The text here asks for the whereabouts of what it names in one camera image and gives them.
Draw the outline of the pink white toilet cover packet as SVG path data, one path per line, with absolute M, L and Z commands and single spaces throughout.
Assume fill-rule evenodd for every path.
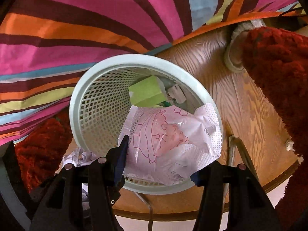
M 124 175 L 179 184 L 220 158 L 222 133 L 211 103 L 193 114 L 175 106 L 131 106 L 119 139 L 129 137 Z

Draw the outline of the large white paper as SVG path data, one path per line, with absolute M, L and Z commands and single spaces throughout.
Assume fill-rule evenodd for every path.
M 173 85 L 167 90 L 168 98 L 178 104 L 183 104 L 186 101 L 186 96 L 178 84 Z

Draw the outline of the green cardboard box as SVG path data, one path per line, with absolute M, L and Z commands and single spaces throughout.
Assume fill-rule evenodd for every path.
M 131 105 L 154 107 L 167 100 L 163 82 L 156 76 L 147 77 L 128 88 Z

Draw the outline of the small white paper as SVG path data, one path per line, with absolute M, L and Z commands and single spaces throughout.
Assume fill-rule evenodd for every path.
M 83 148 L 76 148 L 69 155 L 65 155 L 62 158 L 61 168 L 63 168 L 66 164 L 73 164 L 75 167 L 81 167 L 90 165 L 93 161 L 95 161 L 98 157 L 89 151 L 86 151 Z M 88 183 L 82 184 L 82 209 L 87 211 L 90 209 L 89 206 L 89 190 Z

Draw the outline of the red fluffy left slipper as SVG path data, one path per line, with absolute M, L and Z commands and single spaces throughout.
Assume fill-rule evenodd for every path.
M 21 179 L 28 193 L 59 169 L 72 138 L 68 109 L 64 109 L 43 121 L 26 139 L 15 145 Z

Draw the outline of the red fluffy slipper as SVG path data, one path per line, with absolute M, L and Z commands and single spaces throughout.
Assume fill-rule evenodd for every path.
M 292 32 L 262 19 L 240 23 L 224 63 L 235 73 L 247 71 L 284 122 L 302 161 L 276 211 L 283 230 L 307 230 L 307 27 Z
M 26 139 L 15 145 L 21 179 L 28 193 L 59 169 L 72 138 L 68 109 L 64 109 L 43 121 Z

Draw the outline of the white mesh waste basket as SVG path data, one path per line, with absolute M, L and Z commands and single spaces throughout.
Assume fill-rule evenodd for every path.
M 166 60 L 140 54 L 125 54 L 105 59 L 90 68 L 78 81 L 69 106 L 69 118 L 77 145 L 98 157 L 107 155 L 120 145 L 119 139 L 131 106 L 128 88 L 150 76 L 158 77 L 167 90 L 178 84 L 186 96 L 183 104 L 168 98 L 154 107 L 175 105 L 191 114 L 206 103 L 211 103 L 222 122 L 207 90 L 184 69 Z M 124 188 L 144 194 L 173 194 L 193 186 L 187 179 L 173 186 L 125 176 Z

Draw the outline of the striped colourful bed cover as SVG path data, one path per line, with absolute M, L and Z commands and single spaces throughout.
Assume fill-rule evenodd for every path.
M 251 19 L 307 13 L 307 0 L 1 0 L 1 144 L 68 103 L 82 74 Z

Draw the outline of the red fluffy right slipper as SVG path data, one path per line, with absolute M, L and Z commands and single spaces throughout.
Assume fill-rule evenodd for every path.
M 292 32 L 262 19 L 240 23 L 224 63 L 235 73 L 247 71 L 284 122 L 302 161 L 276 211 L 283 230 L 307 230 L 307 27 Z

